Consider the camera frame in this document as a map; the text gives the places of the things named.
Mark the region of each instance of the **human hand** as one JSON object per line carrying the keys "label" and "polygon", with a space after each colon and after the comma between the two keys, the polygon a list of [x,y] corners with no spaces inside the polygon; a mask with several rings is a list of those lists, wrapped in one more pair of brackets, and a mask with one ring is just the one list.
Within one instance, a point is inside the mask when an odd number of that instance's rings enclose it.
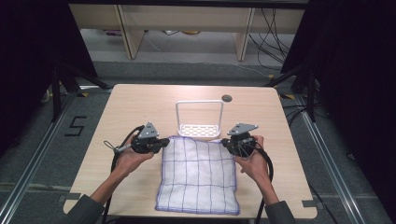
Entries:
{"label": "human hand", "polygon": [[[262,136],[253,135],[252,137],[258,143],[256,147],[263,146],[264,138]],[[279,202],[268,175],[267,161],[257,150],[254,150],[247,160],[241,157],[234,157],[234,160],[242,166],[241,173],[246,173],[256,182],[266,205]]]}
{"label": "human hand", "polygon": [[[256,139],[258,143],[256,147],[262,147],[264,138],[259,135],[253,135],[252,137]],[[234,160],[242,166],[241,173],[246,173],[254,181],[257,182],[261,179],[269,180],[267,161],[257,150],[253,150],[247,159],[234,157]]]}
{"label": "human hand", "polygon": [[[131,144],[132,135],[125,145]],[[129,173],[133,172],[139,165],[146,160],[151,159],[154,153],[149,152],[145,154],[135,152],[131,147],[123,150],[117,160],[117,165],[114,171],[121,174],[122,177],[128,176]]]}

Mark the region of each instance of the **white cloth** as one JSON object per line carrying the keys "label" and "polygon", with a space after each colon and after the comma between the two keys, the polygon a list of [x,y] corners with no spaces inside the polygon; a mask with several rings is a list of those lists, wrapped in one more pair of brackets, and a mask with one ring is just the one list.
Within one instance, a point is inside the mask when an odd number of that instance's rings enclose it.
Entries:
{"label": "white cloth", "polygon": [[221,143],[170,137],[163,149],[158,211],[239,215],[235,162]]}

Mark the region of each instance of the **black cable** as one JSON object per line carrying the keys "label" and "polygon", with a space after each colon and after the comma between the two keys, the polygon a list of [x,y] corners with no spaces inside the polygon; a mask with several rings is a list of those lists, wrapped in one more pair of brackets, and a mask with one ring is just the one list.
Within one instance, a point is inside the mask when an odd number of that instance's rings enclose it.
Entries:
{"label": "black cable", "polygon": [[[137,130],[141,129],[142,127],[136,127],[134,128],[127,136],[126,138],[123,140],[122,144],[120,145],[120,147],[124,147],[126,142],[128,141],[128,139],[134,134],[134,132],[136,132]],[[114,157],[113,157],[113,161],[111,162],[111,172],[114,171],[114,169],[116,168],[117,165],[117,160],[119,159],[120,153],[114,153]],[[107,214],[108,214],[108,210],[110,209],[110,204],[111,204],[111,198],[112,196],[110,196],[107,199],[106,202],[106,207],[105,207],[105,212],[103,213],[102,216],[102,224],[106,224],[106,219],[107,219]]]}
{"label": "black cable", "polygon": [[260,50],[257,52],[257,61],[258,61],[259,64],[260,64],[262,67],[264,67],[264,68],[268,68],[268,69],[272,69],[272,70],[276,70],[276,71],[279,71],[279,70],[280,70],[280,68],[268,67],[268,66],[265,66],[264,64],[262,64],[262,62],[260,61]]}
{"label": "black cable", "polygon": [[289,112],[289,114],[286,115],[286,118],[287,118],[288,116],[290,116],[290,115],[296,113],[296,112],[300,112],[300,110],[301,110],[301,108],[298,108],[298,109],[295,109],[295,110]]}
{"label": "black cable", "polygon": [[[254,147],[249,144],[244,144],[244,146],[253,147],[254,149],[256,149],[262,155],[262,157],[267,161],[268,175],[270,177],[270,181],[272,182],[272,180],[274,178],[274,165],[272,164],[272,161],[271,161],[270,157],[268,156],[268,154],[264,151],[262,145],[260,145],[260,143],[257,143],[257,145],[259,145],[259,147]],[[264,198],[262,198],[262,202],[260,203],[259,211],[258,211],[257,217],[256,217],[256,222],[255,222],[256,224],[260,224],[260,220],[262,219],[262,210],[264,209],[264,205],[265,205],[265,200],[264,200]]]}
{"label": "black cable", "polygon": [[[292,107],[301,107],[301,106],[308,106],[308,105],[284,105],[282,108],[292,108]],[[314,103],[314,106],[324,106],[322,103]]]}
{"label": "black cable", "polygon": [[[299,115],[301,114],[301,112],[303,112],[304,110],[306,110],[307,106],[305,106],[304,108],[298,109],[298,110],[294,110],[293,112],[289,113],[286,117],[288,117],[290,114],[295,113],[293,115],[293,117],[291,117],[291,119],[289,120],[289,126],[291,126],[293,120]],[[326,211],[329,213],[329,215],[332,217],[332,220],[334,221],[334,223],[338,224],[337,220],[335,219],[334,215],[332,214],[332,212],[330,211],[330,209],[326,206],[326,204],[322,201],[322,199],[320,198],[320,196],[318,195],[317,191],[308,183],[309,188],[312,189],[312,191],[314,191],[314,193],[317,195],[318,199],[320,200],[320,202],[323,204],[323,207],[326,209]]]}
{"label": "black cable", "polygon": [[253,38],[253,36],[251,36],[251,34],[249,34],[250,39],[253,41],[253,43],[256,45],[256,47],[259,49],[259,53],[260,51],[264,52],[265,54],[267,54],[268,56],[270,56],[271,58],[275,59],[276,61],[278,61],[279,63],[283,63],[284,61],[278,57],[275,56],[275,54],[271,53],[270,51],[268,51],[267,49],[264,49],[262,47],[263,42],[259,45],[259,43],[256,42],[256,40]]}
{"label": "black cable", "polygon": [[291,119],[289,120],[289,122],[288,122],[289,127],[290,127],[291,124],[293,123],[294,119],[297,118],[297,116],[300,115],[301,112],[305,111],[306,109],[307,109],[307,106],[305,106],[305,107],[303,107],[303,108],[301,108],[301,109],[296,110],[297,113],[295,113],[295,114],[291,117]]}
{"label": "black cable", "polygon": [[266,43],[268,46],[272,47],[273,49],[279,50],[279,51],[280,51],[280,54],[281,54],[282,57],[283,57],[283,59],[286,59],[285,52],[286,52],[286,53],[288,53],[288,52],[285,51],[285,50],[283,50],[282,47],[281,47],[280,45],[284,46],[286,49],[290,49],[290,48],[287,47],[285,44],[283,44],[283,42],[282,42],[282,41],[279,39],[279,37],[277,36],[277,29],[276,29],[276,9],[273,8],[273,19],[272,19],[272,21],[271,21],[271,24],[270,24],[269,21],[267,20],[267,18],[266,18],[266,16],[265,16],[265,13],[264,13],[264,10],[263,10],[263,9],[262,9],[262,15],[264,16],[265,22],[267,23],[267,26],[268,26],[268,32],[267,32],[267,35],[265,36],[265,38],[264,38],[263,41],[265,41],[266,37],[269,35],[269,33],[271,33],[272,36],[273,36],[273,38],[274,38],[274,40],[275,40],[275,42],[276,42],[277,45],[278,45],[278,48],[276,48],[276,47],[274,47],[274,46],[268,44],[267,42],[265,42],[265,43]]}
{"label": "black cable", "polygon": [[326,209],[326,211],[329,213],[330,217],[332,217],[332,221],[335,224],[338,224],[337,219],[335,219],[335,216],[332,214],[332,212],[330,211],[330,209],[327,207],[326,203],[323,202],[323,200],[320,198],[319,194],[317,193],[317,191],[314,189],[314,187],[311,186],[311,184],[308,183],[309,188],[312,189],[312,191],[314,191],[314,193],[317,195],[318,199],[320,200],[320,202],[322,203],[323,207]]}

